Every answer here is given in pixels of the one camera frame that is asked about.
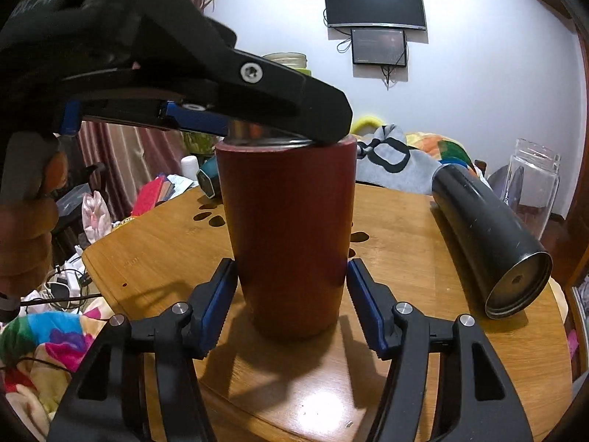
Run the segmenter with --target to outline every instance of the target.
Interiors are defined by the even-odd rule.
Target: table top
[[[99,240],[83,260],[114,311],[131,319],[158,315],[232,257],[224,216],[222,204],[193,189]],[[487,319],[468,264],[430,197],[357,185],[353,221],[351,239],[369,238],[351,242],[352,251],[397,300],[437,318],[475,316],[515,385],[534,440],[542,440],[571,401],[567,340],[550,288],[509,319]],[[431,433],[439,358],[429,358],[417,441]],[[365,440],[389,367],[366,346],[347,291],[335,326],[279,344],[254,330],[239,288],[219,345],[194,365],[220,442]],[[150,423],[154,440],[163,440],[154,391],[148,390]]]

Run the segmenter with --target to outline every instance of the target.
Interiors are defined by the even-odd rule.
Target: brown curtain
[[[78,140],[86,166],[102,162],[107,167],[113,220],[131,214],[139,189],[158,174],[180,174],[180,160],[187,154],[179,131],[84,121]]]

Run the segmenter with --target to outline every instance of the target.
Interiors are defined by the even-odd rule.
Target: finger
[[[18,276],[0,277],[0,292],[7,296],[23,298],[45,282],[51,268],[51,254],[37,267]]]
[[[68,180],[68,159],[64,152],[57,152],[45,167],[41,192],[49,194],[55,189],[63,188]]]
[[[0,277],[17,276],[34,269],[51,251],[51,234],[0,246]]]
[[[57,205],[49,198],[0,206],[0,248],[50,233],[58,219]]]

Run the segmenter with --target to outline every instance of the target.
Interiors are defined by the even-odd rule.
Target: black cylinder
[[[491,319],[526,308],[544,289],[552,258],[515,213],[481,180],[442,166],[432,194],[466,255]]]

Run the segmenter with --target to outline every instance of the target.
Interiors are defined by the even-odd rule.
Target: small monitor
[[[407,66],[407,41],[403,30],[352,28],[354,64]]]
[[[425,30],[422,0],[325,0],[328,26]]]

